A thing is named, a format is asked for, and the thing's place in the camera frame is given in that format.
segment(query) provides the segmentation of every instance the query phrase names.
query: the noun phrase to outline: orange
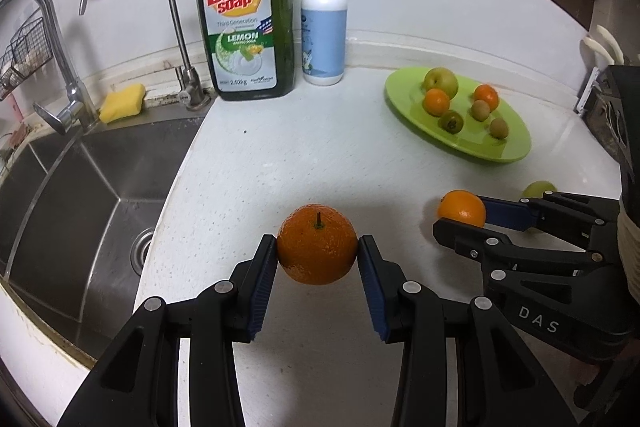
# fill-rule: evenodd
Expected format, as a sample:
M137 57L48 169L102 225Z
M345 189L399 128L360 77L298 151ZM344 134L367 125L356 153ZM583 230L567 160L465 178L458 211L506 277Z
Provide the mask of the orange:
M422 100L422 107L431 116L440 117L449 110L451 99L443 90L433 87L427 91Z
M301 206L284 220L277 239L278 260L293 280L329 284L347 274L358 250L349 220L324 204Z
M495 111L500 103L500 97L497 91L489 84L481 84L481 86L476 87L474 100L484 100L489 104L489 110L491 110L491 112Z
M448 217L468 225L484 227L486 209L482 200L466 190L452 190L440 200L438 219Z

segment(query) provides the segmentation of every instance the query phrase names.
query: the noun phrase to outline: kitchen sink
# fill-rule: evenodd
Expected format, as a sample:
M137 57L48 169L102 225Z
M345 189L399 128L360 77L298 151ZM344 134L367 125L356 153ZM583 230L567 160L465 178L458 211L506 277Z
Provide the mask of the kitchen sink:
M35 139L0 186L0 273L94 358L133 311L154 227L205 114L168 105Z

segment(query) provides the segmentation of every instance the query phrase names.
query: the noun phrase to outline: green apple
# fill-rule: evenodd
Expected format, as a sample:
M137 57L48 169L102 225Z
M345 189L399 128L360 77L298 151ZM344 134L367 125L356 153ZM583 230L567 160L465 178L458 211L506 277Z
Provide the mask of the green apple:
M422 88L425 91L437 87L453 98L458 93L458 79L452 71L447 68L433 68L424 76Z
M537 182L533 182L527 188L525 188L522 192L523 198L541 198L545 191L551 190L551 192L557 192L558 189L556 186L548 182L546 180L540 180Z

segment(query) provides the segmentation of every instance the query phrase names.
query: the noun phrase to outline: dish soap bottle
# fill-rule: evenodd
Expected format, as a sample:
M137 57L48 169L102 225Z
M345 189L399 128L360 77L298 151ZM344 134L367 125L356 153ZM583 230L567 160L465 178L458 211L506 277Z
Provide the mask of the dish soap bottle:
M224 100L281 96L293 88L291 0L197 0L216 91Z
M302 71L317 86L331 86L344 73L347 0L302 0Z

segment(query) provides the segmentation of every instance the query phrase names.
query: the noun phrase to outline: green dish soap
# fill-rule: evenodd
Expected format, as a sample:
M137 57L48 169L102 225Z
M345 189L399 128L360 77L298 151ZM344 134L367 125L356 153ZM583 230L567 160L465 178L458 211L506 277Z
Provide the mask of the green dish soap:
M202 39L216 91L253 100L293 88L291 0L197 0Z

